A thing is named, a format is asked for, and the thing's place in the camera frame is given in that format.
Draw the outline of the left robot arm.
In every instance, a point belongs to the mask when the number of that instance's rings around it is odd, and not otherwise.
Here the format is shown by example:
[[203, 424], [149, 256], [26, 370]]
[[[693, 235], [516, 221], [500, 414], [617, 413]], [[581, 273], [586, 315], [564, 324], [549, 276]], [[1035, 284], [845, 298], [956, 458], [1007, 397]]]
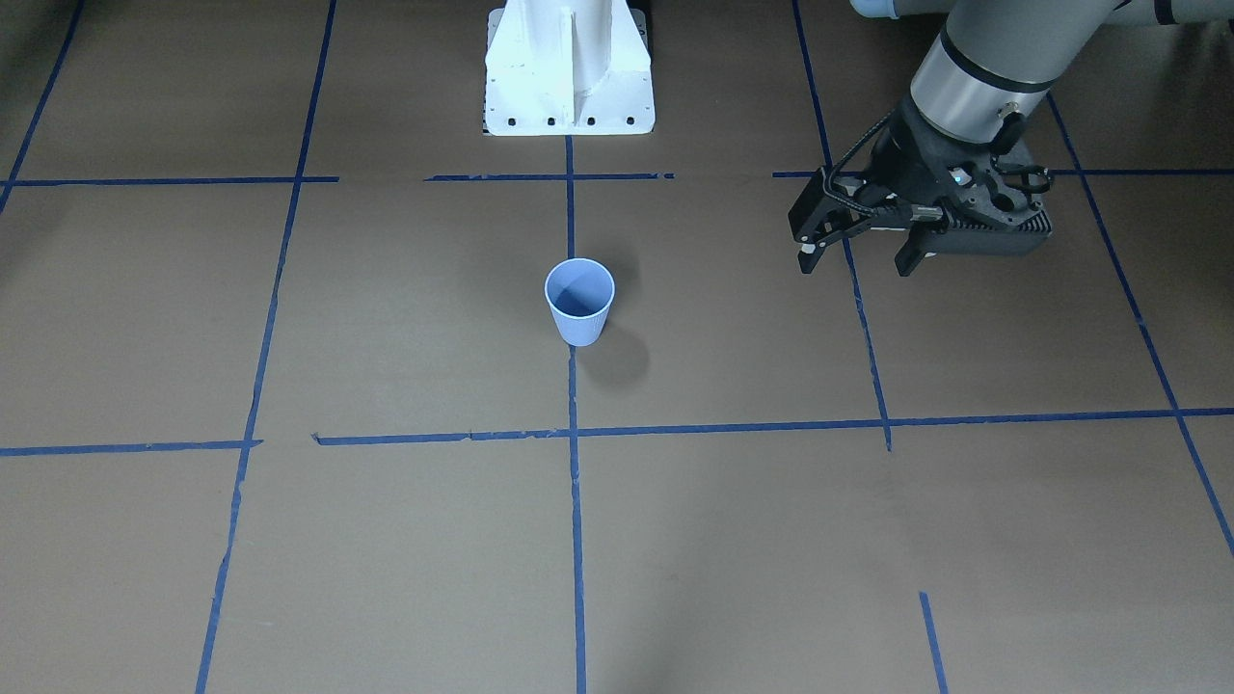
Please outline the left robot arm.
[[869, 17], [945, 14], [908, 93], [789, 211], [798, 270], [870, 228], [906, 233], [909, 277], [930, 254], [1030, 254], [1053, 236], [1053, 170], [1023, 137], [1030, 114], [1104, 25], [1232, 19], [1229, 1], [856, 1]]

